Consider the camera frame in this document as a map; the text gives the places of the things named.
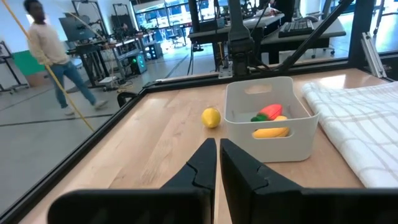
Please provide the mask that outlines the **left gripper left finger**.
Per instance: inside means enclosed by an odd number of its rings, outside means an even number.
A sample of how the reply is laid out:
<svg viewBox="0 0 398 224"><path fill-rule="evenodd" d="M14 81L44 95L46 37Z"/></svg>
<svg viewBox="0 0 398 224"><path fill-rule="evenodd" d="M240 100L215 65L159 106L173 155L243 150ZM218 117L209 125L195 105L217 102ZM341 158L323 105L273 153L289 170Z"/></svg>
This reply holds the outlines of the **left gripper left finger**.
<svg viewBox="0 0 398 224"><path fill-rule="evenodd" d="M213 224L216 142L206 139L159 189L84 189L57 198L48 224Z"/></svg>

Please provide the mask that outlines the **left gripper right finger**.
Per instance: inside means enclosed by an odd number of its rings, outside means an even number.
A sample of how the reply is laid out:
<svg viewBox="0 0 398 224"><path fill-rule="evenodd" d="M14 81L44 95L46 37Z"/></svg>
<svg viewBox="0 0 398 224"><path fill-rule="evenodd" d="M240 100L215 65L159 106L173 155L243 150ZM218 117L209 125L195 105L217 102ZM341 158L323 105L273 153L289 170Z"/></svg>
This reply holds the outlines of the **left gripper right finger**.
<svg viewBox="0 0 398 224"><path fill-rule="evenodd" d="M233 224L398 224L398 189L305 188L221 139Z"/></svg>

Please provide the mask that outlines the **yellow toy lemon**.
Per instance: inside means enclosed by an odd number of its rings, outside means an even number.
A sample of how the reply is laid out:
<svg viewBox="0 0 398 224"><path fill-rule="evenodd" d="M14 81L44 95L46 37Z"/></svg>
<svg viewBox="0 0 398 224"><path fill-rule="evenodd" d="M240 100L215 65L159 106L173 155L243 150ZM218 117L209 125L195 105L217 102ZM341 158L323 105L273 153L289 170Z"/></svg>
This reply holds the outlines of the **yellow toy lemon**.
<svg viewBox="0 0 398 224"><path fill-rule="evenodd" d="M201 121L206 128L217 128L221 122L220 112L216 108L206 108L201 114Z"/></svg>

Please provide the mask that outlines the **yellow toy banana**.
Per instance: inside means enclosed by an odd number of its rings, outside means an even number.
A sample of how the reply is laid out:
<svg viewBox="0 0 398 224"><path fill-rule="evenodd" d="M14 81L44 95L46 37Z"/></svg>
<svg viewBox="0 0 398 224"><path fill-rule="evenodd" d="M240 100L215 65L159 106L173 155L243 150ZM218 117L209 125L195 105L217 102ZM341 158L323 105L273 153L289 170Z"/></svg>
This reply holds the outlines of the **yellow toy banana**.
<svg viewBox="0 0 398 224"><path fill-rule="evenodd" d="M287 120L286 116L278 116L272 121L283 121ZM265 116L256 116L251 118L251 122L260 122L266 121ZM253 132L253 137L257 139L265 139L265 138L281 138L286 137L289 133L290 129L285 128L266 128L266 129L257 129Z"/></svg>

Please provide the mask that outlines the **orange toy carrot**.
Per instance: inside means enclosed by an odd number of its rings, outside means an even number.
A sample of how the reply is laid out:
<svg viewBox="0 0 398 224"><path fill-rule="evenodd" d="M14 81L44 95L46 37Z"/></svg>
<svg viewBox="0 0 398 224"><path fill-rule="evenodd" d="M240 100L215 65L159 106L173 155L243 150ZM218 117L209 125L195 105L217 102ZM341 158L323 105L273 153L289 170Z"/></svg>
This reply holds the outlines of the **orange toy carrot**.
<svg viewBox="0 0 398 224"><path fill-rule="evenodd" d="M278 116L282 115L283 107L281 104L272 104L261 109L254 117L251 118L251 122L259 121L273 121Z"/></svg>

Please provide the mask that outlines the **white plastic storage bin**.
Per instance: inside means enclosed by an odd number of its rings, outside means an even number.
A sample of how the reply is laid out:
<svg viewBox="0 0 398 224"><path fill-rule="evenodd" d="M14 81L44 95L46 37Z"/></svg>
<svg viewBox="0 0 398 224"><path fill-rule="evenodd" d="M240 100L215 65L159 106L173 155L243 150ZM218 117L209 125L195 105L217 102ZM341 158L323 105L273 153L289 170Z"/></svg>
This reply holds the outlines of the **white plastic storage bin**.
<svg viewBox="0 0 398 224"><path fill-rule="evenodd" d="M284 121L251 118L265 106L281 104ZM233 82L226 87L224 120L228 139L261 162L303 161L312 154L319 115L310 115L294 93L290 77ZM259 129L289 128L279 138L256 138Z"/></svg>

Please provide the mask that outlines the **computer tower with green light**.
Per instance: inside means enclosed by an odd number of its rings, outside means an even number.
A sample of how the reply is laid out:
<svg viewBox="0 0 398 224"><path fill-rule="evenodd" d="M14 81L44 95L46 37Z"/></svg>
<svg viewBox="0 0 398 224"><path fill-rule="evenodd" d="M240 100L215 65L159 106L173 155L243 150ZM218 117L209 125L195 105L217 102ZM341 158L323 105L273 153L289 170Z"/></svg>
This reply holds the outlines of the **computer tower with green light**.
<svg viewBox="0 0 398 224"><path fill-rule="evenodd" d="M133 75L141 75L147 71L146 61L143 54L129 57L130 68Z"/></svg>

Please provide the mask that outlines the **white checked cloth towel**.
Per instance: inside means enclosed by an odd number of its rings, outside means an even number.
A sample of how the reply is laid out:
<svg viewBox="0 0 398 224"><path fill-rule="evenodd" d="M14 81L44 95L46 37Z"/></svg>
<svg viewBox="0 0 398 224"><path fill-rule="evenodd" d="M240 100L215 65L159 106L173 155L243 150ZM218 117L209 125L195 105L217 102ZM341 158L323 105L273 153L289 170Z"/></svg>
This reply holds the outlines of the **white checked cloth towel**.
<svg viewBox="0 0 398 224"><path fill-rule="evenodd" d="M329 140L365 187L398 188L398 82L302 93Z"/></svg>

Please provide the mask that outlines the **grey desk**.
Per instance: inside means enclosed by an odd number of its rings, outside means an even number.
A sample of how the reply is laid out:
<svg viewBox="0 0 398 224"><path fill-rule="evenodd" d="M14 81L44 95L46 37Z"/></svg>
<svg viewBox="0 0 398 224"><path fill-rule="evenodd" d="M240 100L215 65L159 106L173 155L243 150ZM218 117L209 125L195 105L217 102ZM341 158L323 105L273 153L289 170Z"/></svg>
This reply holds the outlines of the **grey desk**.
<svg viewBox="0 0 398 224"><path fill-rule="evenodd" d="M332 37L341 37L346 35L339 19L336 19L324 33L311 45L310 49L325 49L330 46ZM279 52L297 50L304 41L309 38L307 35L298 35L291 37L279 37L279 29L263 38L261 41L260 53L268 53L270 64L279 63Z"/></svg>
<svg viewBox="0 0 398 224"><path fill-rule="evenodd" d="M251 19L244 19L243 24L251 31L251 36L254 40L254 53L258 59L261 59L261 41L263 40L264 28L279 22L284 17L284 14L277 14L275 16L255 17ZM230 26L220 28L218 30L209 30L203 32L194 32L188 35L188 38L194 43L198 44L212 44L214 65L217 66L219 61L224 57L220 55L219 42L228 41L228 33Z"/></svg>

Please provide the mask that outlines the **cluttered workbench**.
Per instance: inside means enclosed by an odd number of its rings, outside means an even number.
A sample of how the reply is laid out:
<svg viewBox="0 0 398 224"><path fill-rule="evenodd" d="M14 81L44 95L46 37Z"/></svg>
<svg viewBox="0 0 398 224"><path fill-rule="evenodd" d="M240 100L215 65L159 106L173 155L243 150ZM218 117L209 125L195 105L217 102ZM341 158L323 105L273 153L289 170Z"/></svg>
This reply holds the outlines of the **cluttered workbench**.
<svg viewBox="0 0 398 224"><path fill-rule="evenodd" d="M133 75L129 57L143 54L145 47L153 44L155 32L140 32L124 40L92 41L78 44L68 50L70 56L79 56L88 76L89 88L102 88L104 91L115 90L118 85L126 83L139 75Z"/></svg>

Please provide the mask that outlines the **black computer keyboard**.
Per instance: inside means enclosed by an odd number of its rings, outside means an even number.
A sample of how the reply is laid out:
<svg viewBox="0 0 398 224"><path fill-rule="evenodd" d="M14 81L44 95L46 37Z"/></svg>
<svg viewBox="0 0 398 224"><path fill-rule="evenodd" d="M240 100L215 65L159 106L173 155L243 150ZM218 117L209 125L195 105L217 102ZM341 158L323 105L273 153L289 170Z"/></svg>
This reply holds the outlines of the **black computer keyboard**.
<svg viewBox="0 0 398 224"><path fill-rule="evenodd" d="M279 30L278 37L293 37L298 35L311 34L314 31L311 20L286 22Z"/></svg>

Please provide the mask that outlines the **silver aluminium extrusion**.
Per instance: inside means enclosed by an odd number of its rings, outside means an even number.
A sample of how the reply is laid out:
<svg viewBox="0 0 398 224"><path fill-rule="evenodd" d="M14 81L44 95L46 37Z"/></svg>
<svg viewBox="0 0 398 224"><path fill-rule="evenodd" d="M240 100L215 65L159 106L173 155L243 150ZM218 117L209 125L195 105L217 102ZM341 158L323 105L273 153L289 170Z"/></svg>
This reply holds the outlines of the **silver aluminium extrusion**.
<svg viewBox="0 0 398 224"><path fill-rule="evenodd" d="M378 78L386 78L384 66L369 32L361 34L361 45L372 75Z"/></svg>

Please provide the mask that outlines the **black computer monitor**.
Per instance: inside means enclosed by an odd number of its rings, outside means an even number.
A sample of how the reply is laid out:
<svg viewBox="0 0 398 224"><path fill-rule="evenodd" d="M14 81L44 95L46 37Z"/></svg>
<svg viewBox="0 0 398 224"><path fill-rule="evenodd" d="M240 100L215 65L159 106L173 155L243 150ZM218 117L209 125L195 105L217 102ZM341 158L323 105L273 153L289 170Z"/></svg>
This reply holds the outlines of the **black computer monitor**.
<svg viewBox="0 0 398 224"><path fill-rule="evenodd" d="M89 24L90 18L88 16L79 16L78 19L73 16L63 17L60 18L59 21L69 42L95 37L95 33L81 22L83 21L86 24Z"/></svg>

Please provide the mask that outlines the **person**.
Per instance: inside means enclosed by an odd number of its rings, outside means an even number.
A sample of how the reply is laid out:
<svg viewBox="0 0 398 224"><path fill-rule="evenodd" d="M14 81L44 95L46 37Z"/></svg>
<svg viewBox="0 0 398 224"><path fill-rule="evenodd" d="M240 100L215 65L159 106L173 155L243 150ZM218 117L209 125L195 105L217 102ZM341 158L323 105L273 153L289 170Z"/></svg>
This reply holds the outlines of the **person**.
<svg viewBox="0 0 398 224"><path fill-rule="evenodd" d="M64 110L67 116L74 114L74 110L69 107L62 91L65 77L75 84L95 109L102 108L106 102L97 100L85 85L76 66L66 54L65 46L57 32L51 25L46 23L42 4L38 0L24 0L24 8L34 20L28 30L30 53L40 64L48 65L53 71L55 77L52 81L55 88L55 96L61 109Z"/></svg>

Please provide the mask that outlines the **green board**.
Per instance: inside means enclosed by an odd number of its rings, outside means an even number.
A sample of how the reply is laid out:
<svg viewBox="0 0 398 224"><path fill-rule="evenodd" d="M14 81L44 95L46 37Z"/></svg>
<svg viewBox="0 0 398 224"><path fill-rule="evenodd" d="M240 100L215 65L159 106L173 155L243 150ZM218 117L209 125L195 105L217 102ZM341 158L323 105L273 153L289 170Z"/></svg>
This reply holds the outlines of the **green board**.
<svg viewBox="0 0 398 224"><path fill-rule="evenodd" d="M45 67L37 62L29 50L13 53L12 56L15 65L26 77L45 71Z"/></svg>

